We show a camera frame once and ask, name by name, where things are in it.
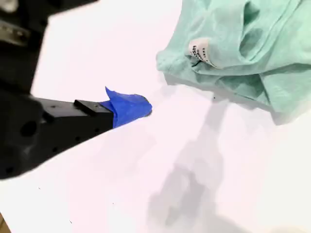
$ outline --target clothing tag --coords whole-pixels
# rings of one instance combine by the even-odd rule
[[[217,68],[215,65],[210,62],[207,54],[208,50],[208,38],[197,38],[192,41],[190,41],[188,46],[188,52],[191,56],[201,60],[202,62],[206,62],[210,64],[211,66]]]

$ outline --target mint green shirt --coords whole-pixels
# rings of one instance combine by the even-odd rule
[[[292,111],[311,92],[311,0],[183,0],[157,68]]]

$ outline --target black metal bracket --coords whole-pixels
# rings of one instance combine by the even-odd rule
[[[5,109],[0,179],[34,169],[113,126],[113,113],[97,102],[45,100],[0,90],[0,104]]]
[[[49,15],[95,1],[19,0],[12,12],[0,6],[0,179],[112,129],[113,113],[99,103],[30,95]]]

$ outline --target blue tape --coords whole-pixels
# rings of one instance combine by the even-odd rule
[[[120,94],[107,87],[106,92],[110,100],[100,104],[113,112],[113,128],[145,117],[152,111],[152,105],[144,96]]]

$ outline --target white background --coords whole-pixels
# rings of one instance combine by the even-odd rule
[[[256,103],[167,85],[156,53],[180,10],[104,0],[50,18],[35,96],[104,101],[107,86],[154,109],[1,181],[12,233],[311,232],[311,112],[280,124]]]

